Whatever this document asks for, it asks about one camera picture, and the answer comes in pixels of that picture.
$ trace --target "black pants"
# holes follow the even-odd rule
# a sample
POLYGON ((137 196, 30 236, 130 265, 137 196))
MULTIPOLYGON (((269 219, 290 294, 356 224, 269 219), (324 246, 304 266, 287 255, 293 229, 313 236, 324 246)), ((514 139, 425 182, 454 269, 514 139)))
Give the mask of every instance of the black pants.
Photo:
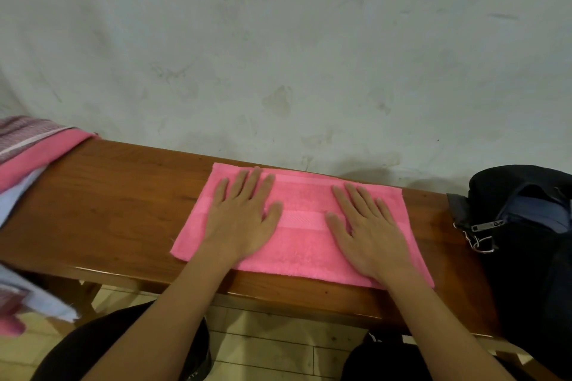
MULTIPOLYGON (((80 381, 93 365, 111 348, 116 340, 141 316, 152 303, 136 305, 110 313, 77 328, 50 351, 40 363, 32 381, 80 381)), ((208 354, 208 330, 199 328, 189 350, 180 379, 186 379, 208 354)), ((517 381, 529 381, 524 371, 500 362, 517 381)), ((349 355, 343 369, 342 381, 362 379, 431 380, 427 366, 417 346, 409 344, 365 342, 349 355)))

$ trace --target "finger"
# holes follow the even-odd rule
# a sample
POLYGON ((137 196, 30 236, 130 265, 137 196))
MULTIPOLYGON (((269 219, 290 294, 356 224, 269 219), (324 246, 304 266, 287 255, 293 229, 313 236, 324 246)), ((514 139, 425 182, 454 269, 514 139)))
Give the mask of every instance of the finger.
POLYGON ((217 205, 224 200, 224 194, 226 193, 226 187, 228 186, 228 178, 222 178, 216 188, 213 195, 213 205, 217 205))
POLYGON ((334 239, 338 243, 338 247, 341 252, 347 257, 349 255, 349 250, 354 243, 354 239, 349 233, 347 233, 343 221, 341 221, 337 214, 328 211, 325 214, 325 222, 328 225, 330 232, 332 232, 334 239))
POLYGON ((363 187, 358 187, 357 191, 360 194, 360 196, 363 198, 363 200, 366 201, 366 204, 367 204, 367 207, 369 208, 369 211, 373 215, 375 215, 376 217, 381 217, 382 213, 379 211, 379 208, 375 204, 374 199, 371 198, 371 195, 369 194, 368 190, 366 190, 363 187))
POLYGON ((332 186, 333 196, 338 201, 341 211, 344 213, 351 225, 356 223, 356 219, 360 217, 360 213, 355 209, 354 205, 348 199, 344 190, 337 185, 332 186))
POLYGON ((262 181, 262 184, 258 188, 258 191, 252 197, 252 200, 254 200, 255 202, 259 202, 261 205, 264 205, 264 202, 266 202, 268 196, 270 195, 270 191, 272 190, 272 186, 274 185, 275 179, 276 177, 272 174, 264 178, 264 181, 262 181))
POLYGON ((239 174, 236 175, 236 179, 232 183, 231 190, 228 192, 229 199, 233 199, 240 194, 241 190, 243 189, 244 180, 246 179, 247 175, 248 171, 246 169, 241 170, 239 174))
POLYGON ((358 190, 356 190, 354 184, 347 182, 345 186, 349 196, 352 198, 352 202, 354 202, 356 210, 364 217, 371 217, 372 213, 367 207, 366 201, 363 200, 363 197, 357 192, 358 190))
POLYGON ((276 230, 276 226, 278 226, 280 217, 282 217, 282 209, 282 202, 275 202, 268 207, 268 212, 266 213, 266 217, 262 221, 261 225, 264 233, 268 236, 268 238, 272 236, 276 230))
POLYGON ((239 197, 243 199, 250 199, 252 197, 252 193, 256 188, 256 184, 258 184, 258 180, 260 179, 260 174, 262 173, 262 169, 258 166, 254 168, 246 182, 244 183, 243 190, 240 192, 239 197))
POLYGON ((393 216, 391 215, 390 209, 387 207, 387 204, 385 202, 383 202, 380 197, 378 197, 375 200, 375 204, 379 208, 379 211, 381 211, 383 218, 385 218, 388 223, 395 224, 395 220, 393 219, 393 216))

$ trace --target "forearm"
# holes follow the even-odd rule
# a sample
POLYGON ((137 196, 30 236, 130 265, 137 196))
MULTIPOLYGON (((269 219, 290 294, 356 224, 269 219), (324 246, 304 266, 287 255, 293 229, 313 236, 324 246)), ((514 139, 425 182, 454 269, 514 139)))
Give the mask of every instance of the forearm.
POLYGON ((509 381, 512 376, 457 320, 417 271, 383 279, 437 381, 509 381))
POLYGON ((204 313, 231 266, 220 249, 203 244, 83 381, 177 380, 204 313))

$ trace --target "wood grain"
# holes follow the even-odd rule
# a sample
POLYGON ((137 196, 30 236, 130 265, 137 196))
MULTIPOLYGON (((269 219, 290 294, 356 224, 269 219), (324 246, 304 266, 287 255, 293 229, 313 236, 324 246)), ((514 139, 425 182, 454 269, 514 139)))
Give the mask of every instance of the wood grain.
MULTIPOLYGON (((252 165, 88 140, 25 193, 0 229, 0 260, 42 274, 161 292, 184 266, 169 250, 215 161, 252 165)), ((446 196, 407 188, 403 196, 439 296, 471 332, 500 336, 489 285, 452 226, 446 196)), ((231 271, 219 293, 264 310, 403 326, 387 292, 368 288, 231 271)))

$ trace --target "hand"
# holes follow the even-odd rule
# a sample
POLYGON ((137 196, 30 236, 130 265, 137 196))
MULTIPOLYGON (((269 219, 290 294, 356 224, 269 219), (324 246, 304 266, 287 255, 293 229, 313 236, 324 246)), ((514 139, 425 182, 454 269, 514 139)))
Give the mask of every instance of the hand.
POLYGON ((215 244, 232 264, 252 255, 270 239, 280 216, 282 203, 275 202, 264 217, 264 202, 270 194, 274 175, 268 175, 253 196, 262 169, 255 167, 250 176, 242 170, 225 198, 228 178, 218 183, 206 221, 204 243, 215 244))
POLYGON ((374 202, 365 188, 356 189, 350 183, 346 184, 346 190, 352 201, 340 187, 334 186, 332 190, 352 228, 351 235, 333 212, 326 213, 326 223, 354 268, 378 282, 410 271, 413 266, 407 242, 387 205, 381 199, 374 202))

